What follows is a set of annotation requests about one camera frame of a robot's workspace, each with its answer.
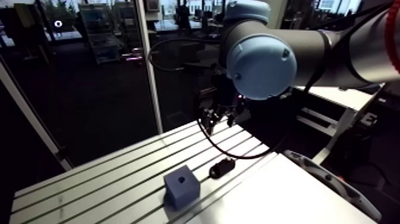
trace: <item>metal frame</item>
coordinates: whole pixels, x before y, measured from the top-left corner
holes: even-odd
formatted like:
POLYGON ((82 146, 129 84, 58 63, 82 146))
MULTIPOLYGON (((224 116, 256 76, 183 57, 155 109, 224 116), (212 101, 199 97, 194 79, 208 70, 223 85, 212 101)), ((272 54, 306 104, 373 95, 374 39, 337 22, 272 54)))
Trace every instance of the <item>metal frame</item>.
POLYGON ((137 12, 137 17, 139 18, 140 35, 142 38, 143 51, 145 54, 147 77, 149 79, 148 81, 151 92, 151 100, 153 105, 155 123, 157 126, 158 133, 162 134, 163 122, 161 120, 160 105, 158 103, 157 86, 155 84, 154 69, 153 65, 149 62, 147 57, 151 48, 150 48, 149 35, 147 31, 146 11, 145 11, 145 6, 143 4, 143 0, 136 1, 136 12, 137 12))
POLYGON ((12 78, 12 75, 7 72, 6 68, 3 65, 4 61, 2 57, 0 57, 0 60, 1 82, 4 84, 5 88, 10 93, 11 97, 14 99, 15 103, 18 105, 22 113, 25 115, 26 119, 39 135, 39 137, 49 148, 51 154, 54 155, 54 157, 57 159, 57 161, 60 163, 65 171, 71 170, 71 164, 65 158, 60 158, 59 156, 57 156, 60 152, 59 147, 57 147, 48 130, 42 124, 42 121, 40 120, 37 113, 33 110, 33 107, 28 101, 25 100, 26 97, 24 96, 23 91, 18 86, 17 82, 15 82, 12 78))

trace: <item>robotic arm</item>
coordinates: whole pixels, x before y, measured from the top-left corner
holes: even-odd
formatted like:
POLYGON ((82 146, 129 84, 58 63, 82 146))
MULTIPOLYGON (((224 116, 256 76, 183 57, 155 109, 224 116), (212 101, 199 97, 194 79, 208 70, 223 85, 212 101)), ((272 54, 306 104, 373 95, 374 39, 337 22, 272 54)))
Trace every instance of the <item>robotic arm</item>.
MULTIPOLYGON (((200 110, 203 127, 211 135, 223 116, 231 126, 245 111, 245 99, 268 99, 290 86, 346 89, 399 80, 385 43, 389 6, 378 7, 356 29, 331 32, 268 29, 269 4, 229 2, 218 59, 226 75, 215 78, 213 103, 200 110)), ((400 15, 395 12, 392 20, 400 20, 400 15)), ((395 29, 391 34, 396 48, 392 52, 400 52, 398 33, 395 29)))

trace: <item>window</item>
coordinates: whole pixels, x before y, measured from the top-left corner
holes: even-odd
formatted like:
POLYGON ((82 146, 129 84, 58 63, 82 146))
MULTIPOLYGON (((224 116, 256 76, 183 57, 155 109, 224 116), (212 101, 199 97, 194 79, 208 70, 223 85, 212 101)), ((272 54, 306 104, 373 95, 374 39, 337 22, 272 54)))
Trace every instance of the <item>window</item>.
POLYGON ((334 2, 335 2, 335 0, 321 0, 320 9, 330 10, 330 9, 332 9, 334 2))

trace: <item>glass door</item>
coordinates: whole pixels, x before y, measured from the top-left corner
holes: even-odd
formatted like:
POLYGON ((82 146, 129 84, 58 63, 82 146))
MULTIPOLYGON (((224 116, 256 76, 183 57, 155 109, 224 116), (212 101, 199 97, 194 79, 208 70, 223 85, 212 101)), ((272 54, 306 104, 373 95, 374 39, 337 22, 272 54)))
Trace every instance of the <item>glass door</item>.
POLYGON ((3 66, 73 166, 162 130, 136 3, 46 0, 44 13, 33 1, 0 8, 3 66))

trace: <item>black object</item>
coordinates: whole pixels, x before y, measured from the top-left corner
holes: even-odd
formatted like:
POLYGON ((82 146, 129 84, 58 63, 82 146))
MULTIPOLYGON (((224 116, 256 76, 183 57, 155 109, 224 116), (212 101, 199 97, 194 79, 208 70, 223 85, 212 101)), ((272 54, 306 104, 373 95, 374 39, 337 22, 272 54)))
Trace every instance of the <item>black object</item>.
POLYGON ((212 179, 219 179, 225 174, 229 173, 235 168, 235 161, 231 158, 225 158, 221 162, 213 165, 210 168, 210 177, 212 179))

